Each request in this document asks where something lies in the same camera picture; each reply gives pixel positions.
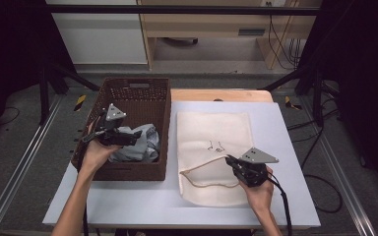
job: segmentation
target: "human arm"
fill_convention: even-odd
[[[72,236],[81,234],[82,219],[91,182],[109,156],[118,149],[119,146],[106,147],[98,141],[90,141],[75,186],[51,235]]]
[[[269,166],[267,166],[267,170],[269,173],[273,173],[273,170]],[[281,236],[282,233],[270,210],[274,185],[267,180],[262,185],[252,188],[247,187],[240,181],[240,186],[244,189],[248,204],[260,221],[265,234],[267,236]]]

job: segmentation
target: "crumpled towel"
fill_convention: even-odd
[[[253,147],[248,113],[177,113],[180,194],[200,206],[247,203],[244,190],[225,162]]]
[[[146,124],[131,130],[130,127],[120,127],[120,132],[134,134],[143,131],[134,146],[124,146],[109,157],[110,162],[153,162],[158,158],[160,147],[158,132],[153,124]]]

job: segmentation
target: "electrical cable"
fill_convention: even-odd
[[[318,143],[318,140],[321,138],[323,130],[324,130],[324,126],[319,131],[318,136],[315,139],[314,143],[312,144],[311,148],[309,149],[308,153],[306,153],[305,159],[303,159],[302,163],[300,164],[300,169],[303,170],[303,167],[305,166],[306,161],[308,160],[309,156],[311,155],[312,150],[315,148],[315,146]]]
[[[329,101],[335,101],[333,98],[330,98],[330,99],[327,99],[325,100],[323,103],[322,103],[322,106],[324,106],[327,102]],[[334,109],[330,112],[328,112],[327,114],[323,115],[324,118],[327,118],[328,116],[338,112],[339,110],[338,109]],[[300,127],[304,127],[306,125],[309,125],[309,124],[312,124],[313,122],[315,122],[314,120],[312,121],[309,121],[309,122],[305,122],[305,123],[302,123],[302,124],[298,124],[298,125],[294,125],[294,126],[291,126],[290,128],[288,128],[289,130],[293,130],[293,129],[297,129],[297,128],[300,128]],[[309,156],[312,152],[312,150],[315,148],[316,144],[318,143],[319,139],[321,138],[321,135],[324,131],[324,125],[321,127],[321,130],[317,133],[317,135],[314,135],[312,136],[315,137],[317,136],[317,138],[315,139],[315,141],[313,142],[311,148],[309,149],[309,151],[306,153],[306,156],[304,158],[304,160],[302,161],[302,163],[300,164],[300,169],[303,170],[303,168],[305,167],[305,163],[307,162],[307,160],[309,159]],[[339,197],[339,205],[335,208],[335,209],[325,209],[325,208],[321,208],[318,206],[318,204],[316,203],[315,200],[313,200],[314,202],[314,205],[315,205],[315,208],[320,210],[320,211],[323,211],[325,213],[337,213],[341,210],[341,208],[343,207],[343,197],[340,193],[340,191],[336,188],[336,186],[334,186],[332,183],[330,183],[328,180],[322,178],[322,177],[319,177],[319,176],[316,176],[316,175],[311,175],[311,174],[304,174],[303,175],[305,178],[314,178],[314,179],[317,179],[317,180],[320,180],[324,183],[326,183],[327,185],[329,185],[332,189],[334,189],[334,191],[336,192],[337,196]]]
[[[286,56],[286,53],[284,52],[284,47],[282,46],[282,42],[279,40],[278,34],[277,34],[277,32],[275,31],[275,28],[273,27],[272,15],[269,15],[269,18],[270,18],[270,22],[269,22],[268,41],[269,41],[270,49],[271,49],[271,50],[273,51],[273,53],[275,54],[276,59],[278,60],[279,65],[281,65],[282,68],[284,68],[284,69],[286,69],[286,70],[293,70],[294,68],[287,68],[287,67],[285,67],[284,65],[282,65],[282,62],[281,62],[281,60],[279,59],[278,54],[276,53],[275,49],[273,48],[273,45],[272,45],[272,43],[271,43],[271,41],[270,41],[270,34],[271,34],[272,30],[273,30],[273,32],[275,33],[275,36],[276,36],[276,38],[277,38],[277,40],[278,40],[278,42],[279,42],[279,44],[280,44],[280,46],[281,46],[281,48],[282,48],[282,51],[283,51],[284,56],[286,57],[286,59],[287,59],[287,61],[289,62],[289,64],[293,66],[293,64],[289,61],[288,57]]]
[[[14,109],[14,110],[17,111],[17,114],[13,118],[11,118],[9,121],[5,121],[5,122],[0,123],[0,126],[9,124],[9,123],[13,122],[15,119],[17,119],[18,116],[20,116],[21,111],[17,107],[8,106],[8,107],[5,107],[5,110],[6,109]]]
[[[90,126],[89,133],[91,133],[91,132],[94,131],[94,129],[95,129],[95,123],[100,118],[100,116],[101,116],[101,114],[99,114],[99,116],[96,118],[96,120],[92,122],[92,125]],[[83,146],[82,146],[82,148],[80,150],[79,158],[78,158],[78,173],[81,171],[83,160],[84,160],[85,153],[86,153],[87,149],[88,149],[88,143],[83,143]],[[85,205],[85,210],[84,210],[84,216],[83,216],[82,224],[83,224],[84,236],[89,236],[88,207],[87,207],[87,205]]]
[[[313,135],[313,136],[310,136],[308,138],[305,138],[305,139],[302,139],[302,140],[295,140],[295,141],[292,141],[293,143],[299,143],[299,142],[304,142],[304,141],[308,141],[308,140],[311,140],[312,138],[318,136],[318,133]]]
[[[269,174],[271,174],[272,177],[275,178],[276,181],[273,180],[272,178],[269,178],[269,177],[268,177],[268,180],[270,182],[272,182],[276,187],[278,187],[279,190],[281,190],[281,196],[282,196],[283,205],[284,205],[284,214],[286,215],[287,235],[291,236],[292,235],[292,222],[290,220],[289,204],[287,202],[286,193],[284,192],[284,189],[282,188],[282,186],[279,183],[279,180],[276,178],[276,176],[273,175],[272,173],[269,173]]]
[[[295,42],[296,42],[296,45],[295,45],[295,50],[293,53],[293,45]],[[293,67],[295,70],[297,69],[297,66],[299,65],[299,60],[300,60],[299,50],[300,50],[300,39],[292,38],[289,44],[288,55],[289,55],[289,60],[292,61]]]
[[[314,205],[315,205],[315,208],[325,212],[325,213],[337,213],[339,212],[342,207],[343,207],[343,197],[342,197],[342,194],[340,193],[340,191],[336,188],[336,186],[334,186],[332,183],[330,183],[329,181],[319,177],[319,176],[316,176],[316,175],[310,175],[310,174],[304,174],[303,175],[305,178],[314,178],[314,179],[317,179],[317,180],[320,180],[326,184],[328,184],[332,189],[334,189],[334,191],[336,191],[337,193],[337,196],[339,197],[339,205],[337,206],[337,208],[335,209],[324,209],[324,208],[321,208],[318,206],[318,204],[314,201]]]

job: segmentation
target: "brown plastic basket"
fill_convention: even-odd
[[[155,162],[106,163],[96,173],[100,181],[163,181],[167,164],[168,126],[170,122],[169,79],[120,79],[107,78],[99,90],[96,102],[88,116],[86,127],[98,116],[102,108],[113,103],[127,113],[121,126],[134,129],[144,124],[154,124],[160,136],[159,158]],[[85,129],[82,137],[88,133]],[[78,160],[85,145],[79,141],[72,164],[78,168]]]

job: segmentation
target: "white wall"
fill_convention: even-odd
[[[47,4],[136,5],[135,0],[46,0]],[[74,64],[147,64],[137,14],[53,14]]]

